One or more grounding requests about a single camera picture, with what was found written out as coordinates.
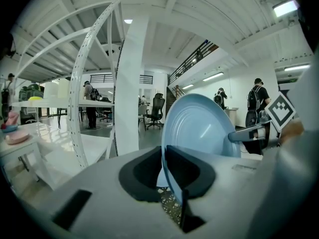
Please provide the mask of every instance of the light blue bowl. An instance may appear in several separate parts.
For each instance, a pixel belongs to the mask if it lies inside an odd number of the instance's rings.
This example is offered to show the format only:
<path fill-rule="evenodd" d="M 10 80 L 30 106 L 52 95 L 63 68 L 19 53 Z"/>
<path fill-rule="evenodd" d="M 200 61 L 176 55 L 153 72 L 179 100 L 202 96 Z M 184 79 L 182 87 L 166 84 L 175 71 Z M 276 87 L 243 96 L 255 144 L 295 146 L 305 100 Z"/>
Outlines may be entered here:
<path fill-rule="evenodd" d="M 228 134 L 234 131 L 227 114 L 213 100 L 199 94 L 185 95 L 175 101 L 167 114 L 161 140 L 162 157 L 167 145 L 240 157 L 240 145 L 228 139 Z M 167 186 L 162 169 L 158 187 Z"/>
<path fill-rule="evenodd" d="M 7 125 L 5 129 L 2 129 L 3 133 L 10 133 L 13 131 L 16 131 L 18 128 L 18 125 Z"/>

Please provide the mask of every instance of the pink bowl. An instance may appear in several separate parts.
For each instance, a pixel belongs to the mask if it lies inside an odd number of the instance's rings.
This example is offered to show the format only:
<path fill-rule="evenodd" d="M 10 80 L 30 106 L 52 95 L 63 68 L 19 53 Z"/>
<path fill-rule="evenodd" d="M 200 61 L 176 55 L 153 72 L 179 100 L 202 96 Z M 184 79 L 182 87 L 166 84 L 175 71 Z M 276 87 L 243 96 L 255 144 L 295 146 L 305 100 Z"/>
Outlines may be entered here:
<path fill-rule="evenodd" d="M 29 138 L 29 133 L 24 130 L 9 133 L 5 136 L 5 142 L 7 144 L 17 144 L 23 142 Z"/>

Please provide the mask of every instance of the fluorescent light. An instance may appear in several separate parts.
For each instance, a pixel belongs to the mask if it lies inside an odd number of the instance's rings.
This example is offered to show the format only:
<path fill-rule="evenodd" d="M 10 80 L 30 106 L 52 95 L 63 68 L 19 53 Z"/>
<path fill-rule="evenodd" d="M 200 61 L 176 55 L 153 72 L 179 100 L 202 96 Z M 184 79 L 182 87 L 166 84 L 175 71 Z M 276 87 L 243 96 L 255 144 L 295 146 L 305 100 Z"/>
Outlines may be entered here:
<path fill-rule="evenodd" d="M 194 86 L 193 84 L 190 84 L 190 85 L 188 85 L 188 86 L 182 88 L 182 90 L 188 89 L 188 88 L 193 87 L 193 86 Z"/>
<path fill-rule="evenodd" d="M 131 24 L 132 23 L 132 19 L 124 19 L 124 22 L 126 23 L 126 24 Z"/>
<path fill-rule="evenodd" d="M 292 70 L 298 70 L 298 69 L 307 69 L 309 67 L 310 67 L 310 65 L 293 66 L 293 67 L 285 68 L 285 71 L 292 71 Z"/>
<path fill-rule="evenodd" d="M 206 78 L 206 79 L 204 79 L 203 81 L 208 81 L 208 80 L 210 80 L 210 79 L 213 79 L 213 78 L 216 78 L 216 77 L 218 77 L 218 76 L 221 76 L 221 75 L 223 75 L 224 73 L 218 73 L 218 74 L 215 74 L 215 75 L 213 75 L 213 76 L 210 76 L 210 77 L 208 77 L 208 78 Z"/>
<path fill-rule="evenodd" d="M 294 0 L 288 1 L 288 2 L 284 2 L 284 3 L 280 3 L 278 5 L 275 5 L 273 7 L 275 14 L 277 17 L 280 17 L 288 12 L 297 10 L 297 4 Z"/>

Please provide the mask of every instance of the pink object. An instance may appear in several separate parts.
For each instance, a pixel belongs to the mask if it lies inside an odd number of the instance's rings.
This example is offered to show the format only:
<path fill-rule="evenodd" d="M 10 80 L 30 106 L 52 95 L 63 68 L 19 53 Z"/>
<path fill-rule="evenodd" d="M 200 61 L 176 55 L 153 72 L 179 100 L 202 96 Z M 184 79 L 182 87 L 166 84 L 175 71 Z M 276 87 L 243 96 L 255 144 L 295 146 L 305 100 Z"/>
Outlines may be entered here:
<path fill-rule="evenodd" d="M 19 118 L 19 114 L 13 111 L 10 111 L 8 114 L 8 120 L 6 121 L 6 125 L 15 125 Z"/>
<path fill-rule="evenodd" d="M 29 133 L 24 130 L 9 133 L 5 136 L 4 140 L 7 144 L 17 144 L 29 138 Z"/>

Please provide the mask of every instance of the white curved frame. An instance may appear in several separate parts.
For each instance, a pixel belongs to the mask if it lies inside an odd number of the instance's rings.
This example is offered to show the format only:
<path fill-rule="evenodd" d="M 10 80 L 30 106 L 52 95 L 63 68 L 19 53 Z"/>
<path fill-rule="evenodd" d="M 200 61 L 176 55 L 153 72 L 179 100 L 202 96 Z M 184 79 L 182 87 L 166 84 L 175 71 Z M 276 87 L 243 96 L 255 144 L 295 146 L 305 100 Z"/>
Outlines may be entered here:
<path fill-rule="evenodd" d="M 95 21 L 94 25 L 91 27 L 90 31 L 87 33 L 81 47 L 77 58 L 74 63 L 71 82 L 70 82 L 70 97 L 69 97 L 69 107 L 68 107 L 68 126 L 71 131 L 71 138 L 73 148 L 76 154 L 76 158 L 79 162 L 80 168 L 84 169 L 88 166 L 88 161 L 86 159 L 84 148 L 82 144 L 81 134 L 80 134 L 80 125 L 78 122 L 78 111 L 79 111 L 79 94 L 80 94 L 80 85 L 82 74 L 84 70 L 84 65 L 88 57 L 89 51 L 92 47 L 93 41 L 97 37 L 98 32 L 100 31 L 104 22 L 109 18 L 108 22 L 112 19 L 112 13 L 116 7 L 119 6 L 121 0 L 114 0 L 99 16 Z M 112 37 L 109 35 L 108 27 L 108 43 L 112 43 Z"/>
<path fill-rule="evenodd" d="M 23 66 L 21 66 L 23 56 L 24 54 L 28 51 L 28 49 L 42 36 L 46 31 L 48 31 L 51 27 L 57 25 L 58 23 L 74 16 L 77 15 L 83 11 L 86 11 L 88 9 L 92 9 L 95 7 L 100 7 L 104 4 L 110 4 L 104 11 L 103 13 L 99 16 L 99 18 L 95 21 L 94 25 L 89 28 L 81 29 L 79 31 L 76 31 L 72 34 L 69 34 L 61 39 L 58 39 L 57 41 L 51 43 L 47 47 L 45 47 L 43 50 L 38 52 L 34 57 L 29 59 Z M 97 40 L 97 34 L 100 31 L 102 25 L 107 21 L 107 35 L 108 35 L 108 46 L 109 46 L 109 54 L 110 56 L 106 56 L 106 59 L 109 60 L 111 64 L 111 71 L 112 75 L 114 78 L 114 85 L 116 84 L 116 65 L 113 64 L 113 59 L 112 59 L 112 13 L 115 13 L 115 19 L 116 19 L 116 24 L 118 27 L 118 31 L 120 34 L 121 42 L 124 41 L 125 37 L 125 32 L 124 32 L 124 26 L 123 26 L 123 17 L 122 17 L 122 10 L 121 10 L 121 0 L 112 0 L 112 1 L 105 1 L 101 3 L 96 3 L 94 5 L 90 5 L 87 7 L 84 7 L 80 10 L 77 10 L 73 13 L 70 13 L 63 18 L 59 19 L 49 27 L 47 27 L 44 31 L 41 32 L 24 50 L 22 57 L 20 58 L 19 64 L 18 64 L 18 73 L 16 76 L 18 77 L 25 69 L 27 66 L 29 66 L 31 63 L 33 63 L 36 59 L 41 57 L 41 55 L 46 54 L 50 50 L 56 48 L 59 44 L 68 42 L 78 36 L 86 34 L 86 37 L 80 47 L 80 50 L 78 52 L 78 55 L 76 57 L 72 74 L 71 74 L 71 81 L 70 81 L 70 94 L 69 94 L 69 100 L 68 100 L 68 131 L 71 131 L 71 139 L 72 139 L 72 144 L 73 144 L 73 149 L 76 155 L 76 158 L 79 162 L 80 169 L 84 169 L 87 167 L 88 161 L 85 156 L 84 148 L 83 148 L 83 143 L 81 139 L 81 134 L 80 134 L 80 126 L 79 126 L 79 118 L 78 118 L 78 108 L 79 108 L 79 94 L 80 94 L 80 88 L 81 88 L 81 79 L 82 79 L 82 74 L 84 71 L 84 65 L 87 60 L 88 54 L 90 52 L 90 49 L 92 47 L 92 44 L 95 40 Z M 114 130 L 115 128 L 113 127 L 110 138 L 108 141 L 106 141 L 106 144 L 108 145 L 106 148 L 106 158 L 109 157 L 110 155 L 110 149 L 111 145 L 114 139 Z"/>

